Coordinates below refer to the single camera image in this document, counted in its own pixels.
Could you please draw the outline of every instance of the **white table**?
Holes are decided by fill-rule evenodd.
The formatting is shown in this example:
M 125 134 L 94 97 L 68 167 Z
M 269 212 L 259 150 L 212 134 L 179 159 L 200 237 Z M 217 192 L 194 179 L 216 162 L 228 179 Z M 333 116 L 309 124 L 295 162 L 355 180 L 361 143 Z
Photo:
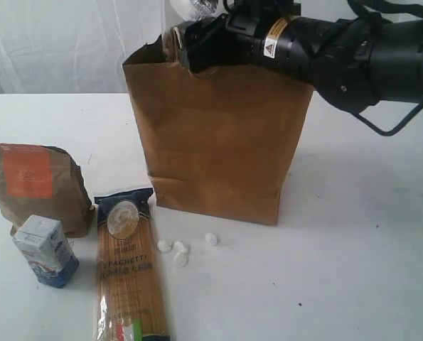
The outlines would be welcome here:
M 0 95 L 0 142 L 65 148 L 90 195 L 149 183 L 126 94 Z M 282 197 L 275 228 L 153 208 L 160 237 L 192 246 L 184 269 L 162 256 L 174 340 L 423 340 L 423 114 L 387 139 L 314 95 Z M 92 340 L 95 231 L 58 290 L 9 230 L 0 215 L 0 340 Z

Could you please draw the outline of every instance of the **white carton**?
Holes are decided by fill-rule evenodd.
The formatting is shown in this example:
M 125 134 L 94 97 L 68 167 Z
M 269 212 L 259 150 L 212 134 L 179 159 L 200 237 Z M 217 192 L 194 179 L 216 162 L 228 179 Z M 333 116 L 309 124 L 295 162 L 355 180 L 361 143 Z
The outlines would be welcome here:
M 13 241 L 41 283 L 61 288 L 78 267 L 63 226 L 57 220 L 31 215 Z

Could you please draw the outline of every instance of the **white mint candy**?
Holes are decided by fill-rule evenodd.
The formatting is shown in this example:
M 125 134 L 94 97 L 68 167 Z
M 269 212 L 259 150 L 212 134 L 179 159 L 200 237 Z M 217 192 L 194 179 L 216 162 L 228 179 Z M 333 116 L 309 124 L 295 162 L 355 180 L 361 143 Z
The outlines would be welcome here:
M 157 242 L 157 249 L 159 250 L 159 252 L 161 252 L 162 254 L 167 254 L 171 251 L 172 248 L 172 244 L 171 242 L 167 242 L 166 240 L 159 240 Z
M 173 258 L 173 261 L 175 264 L 181 268 L 188 265 L 189 262 L 189 256 L 187 254 L 178 252 L 175 257 Z
M 183 242 L 175 242 L 173 245 L 176 251 L 182 253 L 182 254 L 188 254 L 189 253 L 189 246 L 184 244 Z
M 219 244 L 218 236 L 211 232 L 205 234 L 205 240 L 209 245 L 213 245 L 214 247 Z

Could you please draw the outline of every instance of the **brown paper bag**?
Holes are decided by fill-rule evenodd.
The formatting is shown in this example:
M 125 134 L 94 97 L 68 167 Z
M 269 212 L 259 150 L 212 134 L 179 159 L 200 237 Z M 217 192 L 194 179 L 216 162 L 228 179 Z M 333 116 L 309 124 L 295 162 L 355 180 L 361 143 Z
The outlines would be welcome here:
M 253 66 L 192 75 L 159 39 L 124 63 L 157 204 L 277 223 L 312 87 Z
M 60 220 L 67 237 L 84 237 L 90 209 L 80 167 L 63 149 L 0 144 L 0 210 L 11 234 L 40 215 Z

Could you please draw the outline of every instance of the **yellow warning sticker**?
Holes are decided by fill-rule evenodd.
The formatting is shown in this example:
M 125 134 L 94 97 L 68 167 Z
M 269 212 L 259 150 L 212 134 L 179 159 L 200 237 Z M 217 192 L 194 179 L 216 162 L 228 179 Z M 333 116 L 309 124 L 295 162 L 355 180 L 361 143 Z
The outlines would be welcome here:
M 280 18 L 274 23 L 271 29 L 268 32 L 268 36 L 265 39 L 265 44 L 263 48 L 263 54 L 265 57 L 273 58 L 276 57 L 276 47 L 279 37 L 281 36 L 284 29 L 287 27 L 287 20 Z

